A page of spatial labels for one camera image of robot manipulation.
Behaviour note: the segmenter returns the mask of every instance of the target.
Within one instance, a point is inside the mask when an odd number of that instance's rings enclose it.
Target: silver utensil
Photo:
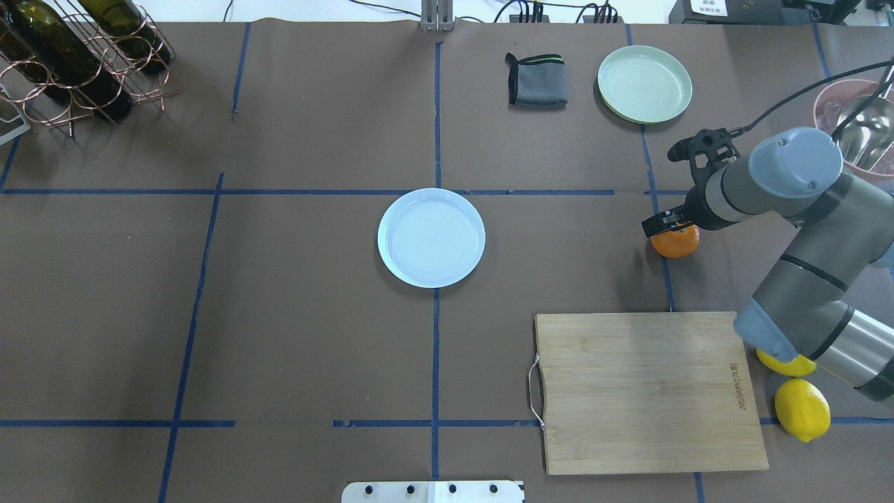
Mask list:
[[[894,66],[891,66],[881,78],[880,85],[885,85],[894,75]],[[894,142],[894,103],[886,99],[891,84],[881,92],[878,98],[874,98],[860,114],[854,117],[849,124],[841,130],[839,148],[844,159],[854,166],[872,171],[881,156],[888,151],[888,147]],[[841,108],[838,124],[844,122],[849,115],[863,105],[870,95],[858,96],[847,102]]]

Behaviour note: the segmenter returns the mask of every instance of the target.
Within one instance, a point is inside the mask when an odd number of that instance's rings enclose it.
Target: pink bowl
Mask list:
[[[864,81],[862,79],[846,79],[829,84],[814,101],[814,127],[831,134],[835,130],[837,121],[834,119],[830,120],[830,118],[838,116],[836,110],[840,110],[841,106],[857,96],[872,94],[878,87],[878,82]],[[888,149],[885,155],[881,156],[878,164],[875,165],[875,169],[871,172],[856,167],[847,161],[844,161],[844,164],[854,172],[854,175],[863,178],[867,182],[884,183],[886,186],[894,183],[894,148]]]

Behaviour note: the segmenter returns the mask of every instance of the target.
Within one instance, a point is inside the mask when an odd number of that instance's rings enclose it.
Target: round plate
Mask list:
[[[385,266],[396,277],[413,286],[438,288],[475,268],[485,251],[485,224],[462,196],[419,189],[385,211],[378,243]]]
[[[683,113],[692,80],[672,55],[649,46],[622,47],[609,54],[596,79],[605,105],[637,124],[658,124]]]

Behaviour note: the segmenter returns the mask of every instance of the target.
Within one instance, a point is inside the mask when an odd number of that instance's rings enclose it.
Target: green glass bottle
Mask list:
[[[123,38],[115,41],[115,45],[130,59],[141,61],[148,58],[151,54],[149,44],[156,49],[152,59],[140,68],[142,72],[159,73],[164,70],[161,61],[165,64],[171,62],[170,51],[164,46],[162,39],[145,24],[142,13],[131,0],[78,0],[78,3],[97,22],[99,28],[112,37],[140,37],[146,40],[143,42],[136,38]]]
[[[120,121],[131,111],[131,96],[52,7],[40,0],[0,0],[9,30],[46,65],[55,80],[78,87],[99,107],[94,115]]]
[[[21,40],[18,40],[15,35],[10,33],[9,29],[6,28],[6,25],[2,22],[0,22],[0,55],[10,63],[37,60],[34,53],[31,52],[31,49],[25,47],[25,45],[21,43]],[[46,68],[39,64],[16,64],[15,69],[32,84],[42,86],[46,84],[48,80]],[[63,107],[67,107],[72,100],[71,92],[58,88],[53,84],[49,84],[44,88],[44,94]]]

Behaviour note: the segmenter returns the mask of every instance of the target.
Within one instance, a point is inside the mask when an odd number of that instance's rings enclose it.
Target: wooden cutting board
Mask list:
[[[538,314],[546,472],[768,469],[735,314]]]

